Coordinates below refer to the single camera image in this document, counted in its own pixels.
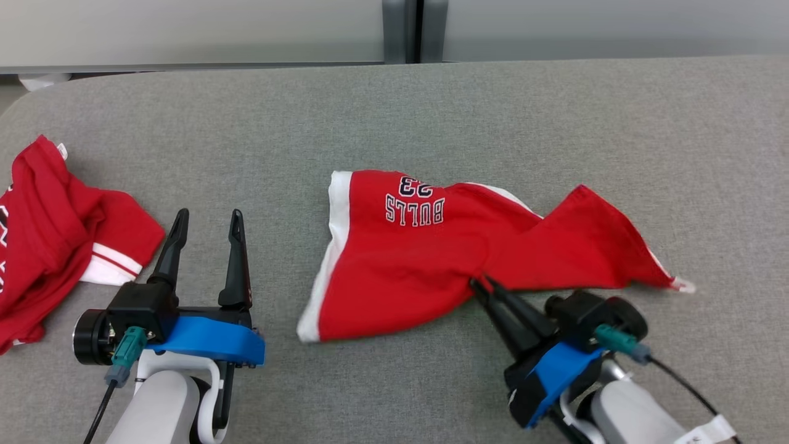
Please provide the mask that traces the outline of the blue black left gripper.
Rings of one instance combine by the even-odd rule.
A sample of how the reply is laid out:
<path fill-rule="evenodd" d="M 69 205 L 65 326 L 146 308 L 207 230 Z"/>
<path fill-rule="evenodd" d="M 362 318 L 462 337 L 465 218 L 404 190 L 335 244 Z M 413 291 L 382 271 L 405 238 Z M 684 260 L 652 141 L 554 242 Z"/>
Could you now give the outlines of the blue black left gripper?
<path fill-rule="evenodd" d="M 189 210 L 177 212 L 165 238 L 154 272 L 148 284 L 167 284 L 176 290 L 181 251 L 186 245 L 189 229 Z M 256 329 L 247 325 L 245 314 L 228 310 L 249 310 L 253 306 L 245 237 L 244 216 L 235 208 L 231 215 L 228 235 L 229 261 L 226 283 L 219 293 L 223 310 L 189 307 L 176 321 L 167 341 L 153 339 L 145 348 L 153 352 L 174 352 L 242 366 L 261 366 L 265 361 L 266 343 Z M 236 315 L 239 320 L 231 323 Z M 113 354 L 120 348 L 126 329 L 116 329 L 110 323 L 107 310 L 86 310 L 77 320 L 73 331 L 73 353 L 83 365 L 109 366 Z"/>

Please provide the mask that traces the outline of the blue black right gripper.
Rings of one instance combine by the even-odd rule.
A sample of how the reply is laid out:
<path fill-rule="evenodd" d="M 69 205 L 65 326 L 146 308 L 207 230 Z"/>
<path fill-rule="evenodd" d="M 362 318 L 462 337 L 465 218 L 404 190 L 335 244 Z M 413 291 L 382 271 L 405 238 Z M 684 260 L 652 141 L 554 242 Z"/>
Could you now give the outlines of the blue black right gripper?
<path fill-rule="evenodd" d="M 476 279 L 470 280 L 470 287 L 515 360 L 555 337 L 557 328 L 549 318 L 490 276 L 485 279 L 490 288 Z M 521 360 L 507 368 L 504 380 L 515 422 L 522 428 L 535 427 L 603 351 L 579 351 L 560 341 L 536 360 Z"/>

